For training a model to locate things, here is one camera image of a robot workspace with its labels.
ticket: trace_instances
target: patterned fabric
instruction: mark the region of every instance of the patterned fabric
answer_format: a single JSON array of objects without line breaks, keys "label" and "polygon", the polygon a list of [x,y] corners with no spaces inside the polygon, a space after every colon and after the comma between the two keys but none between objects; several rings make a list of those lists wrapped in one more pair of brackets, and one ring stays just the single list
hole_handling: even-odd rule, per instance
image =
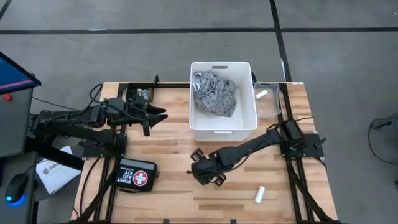
[{"label": "patterned fabric", "polygon": [[212,71],[196,72],[195,82],[200,80],[199,74],[201,84],[194,94],[194,100],[199,109],[210,111],[218,116],[232,116],[236,107],[235,83],[220,78]]}]

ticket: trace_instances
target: butcher block tabletop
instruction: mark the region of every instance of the butcher block tabletop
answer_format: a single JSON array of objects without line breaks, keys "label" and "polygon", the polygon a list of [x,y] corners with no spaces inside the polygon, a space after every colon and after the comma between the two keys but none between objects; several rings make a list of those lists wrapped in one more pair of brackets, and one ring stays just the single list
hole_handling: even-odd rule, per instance
[{"label": "butcher block tabletop", "polygon": [[[105,82],[101,99],[116,97],[119,84]],[[304,84],[286,84],[294,119],[311,117]],[[252,154],[240,168],[225,174],[227,179],[221,187],[215,184],[202,186],[186,173],[193,162],[191,153],[200,147],[205,154],[209,154],[221,147],[237,146],[242,142],[194,140],[189,126],[189,88],[156,88],[151,104],[166,108],[169,117],[154,126],[148,137],[143,135],[139,124],[127,127],[128,144],[124,157],[155,162],[159,177],[151,192],[129,194],[117,190],[111,223],[162,223],[164,219],[170,220],[170,223],[231,223],[232,219],[237,223],[295,223],[286,163],[279,146],[269,146]],[[285,117],[283,100],[281,106]],[[259,119],[258,128],[247,140],[264,134],[268,126],[277,122],[277,118]],[[315,130],[313,119],[303,119],[298,124],[304,133]],[[90,158],[85,161],[75,200],[77,210],[84,180],[95,160]],[[88,178],[83,211],[98,192],[103,164],[102,158]],[[310,193],[328,216],[337,219],[325,167],[313,158],[303,158],[303,164]],[[257,204],[254,198],[260,185],[266,191],[262,203]],[[297,192],[302,217],[307,219],[302,194],[299,190]],[[108,195],[109,191],[103,199],[100,219],[105,218]]]}]

